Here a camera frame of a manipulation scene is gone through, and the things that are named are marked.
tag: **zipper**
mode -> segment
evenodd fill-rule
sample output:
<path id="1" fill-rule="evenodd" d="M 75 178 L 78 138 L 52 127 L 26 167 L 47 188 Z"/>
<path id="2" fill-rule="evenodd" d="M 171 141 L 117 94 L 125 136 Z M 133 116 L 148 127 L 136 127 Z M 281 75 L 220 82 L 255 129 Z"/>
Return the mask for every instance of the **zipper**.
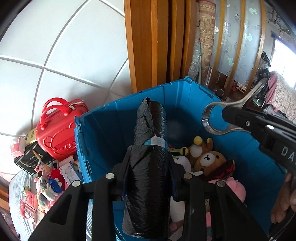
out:
<path id="1" fill-rule="evenodd" d="M 72 109 L 72 110 L 75 110 L 76 108 L 73 106 L 74 104 L 84 104 L 83 100 L 81 102 L 74 102 L 74 103 L 71 103 L 69 104 L 68 106 Z"/>

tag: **human hand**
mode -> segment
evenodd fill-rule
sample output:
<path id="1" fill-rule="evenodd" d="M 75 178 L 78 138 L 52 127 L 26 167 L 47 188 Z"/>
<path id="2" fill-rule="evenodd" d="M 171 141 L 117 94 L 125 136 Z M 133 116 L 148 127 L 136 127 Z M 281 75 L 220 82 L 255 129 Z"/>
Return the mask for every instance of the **human hand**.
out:
<path id="1" fill-rule="evenodd" d="M 291 181 L 293 175 L 287 173 L 285 181 L 279 194 L 277 196 L 274 207 L 271 210 L 270 219 L 272 223 L 280 223 L 284 220 L 287 214 L 287 209 L 291 206 L 291 209 L 296 212 L 296 190 L 291 191 Z"/>

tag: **red handbag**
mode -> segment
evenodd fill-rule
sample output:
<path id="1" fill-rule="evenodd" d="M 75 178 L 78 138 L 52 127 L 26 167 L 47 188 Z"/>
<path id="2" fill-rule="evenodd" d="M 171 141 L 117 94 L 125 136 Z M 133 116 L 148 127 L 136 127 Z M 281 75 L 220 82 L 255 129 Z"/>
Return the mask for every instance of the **red handbag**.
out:
<path id="1" fill-rule="evenodd" d="M 47 107 L 52 101 L 60 102 Z M 37 142 L 58 161 L 76 153 L 74 128 L 75 116 L 81 116 L 89 111 L 81 99 L 70 102 L 62 98 L 52 98 L 45 103 L 42 109 L 40 121 L 36 127 Z"/>

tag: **brown teddy bear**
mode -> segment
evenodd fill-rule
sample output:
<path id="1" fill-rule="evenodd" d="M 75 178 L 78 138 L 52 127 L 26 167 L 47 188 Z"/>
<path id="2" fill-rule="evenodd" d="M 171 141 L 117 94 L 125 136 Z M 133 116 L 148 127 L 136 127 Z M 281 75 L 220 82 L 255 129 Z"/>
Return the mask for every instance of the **brown teddy bear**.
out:
<path id="1" fill-rule="evenodd" d="M 194 165 L 194 170 L 196 172 L 203 170 L 205 176 L 208 176 L 225 162 L 226 159 L 220 152 L 211 150 L 197 159 Z"/>
<path id="2" fill-rule="evenodd" d="M 186 151 L 186 156 L 191 164 L 194 167 L 198 158 L 205 154 L 206 152 L 213 150 L 213 140 L 212 138 L 207 139 L 207 143 L 204 143 L 200 136 L 196 136 L 193 140 L 193 144 Z"/>

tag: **pink cloth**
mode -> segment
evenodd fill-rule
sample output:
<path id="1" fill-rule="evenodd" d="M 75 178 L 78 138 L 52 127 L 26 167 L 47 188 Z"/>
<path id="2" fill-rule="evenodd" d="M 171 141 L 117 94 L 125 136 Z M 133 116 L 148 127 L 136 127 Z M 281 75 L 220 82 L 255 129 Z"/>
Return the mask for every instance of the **pink cloth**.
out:
<path id="1" fill-rule="evenodd" d="M 266 103 L 271 104 L 274 99 L 274 94 L 276 92 L 277 74 L 271 76 L 268 80 L 269 91 L 266 94 Z"/>

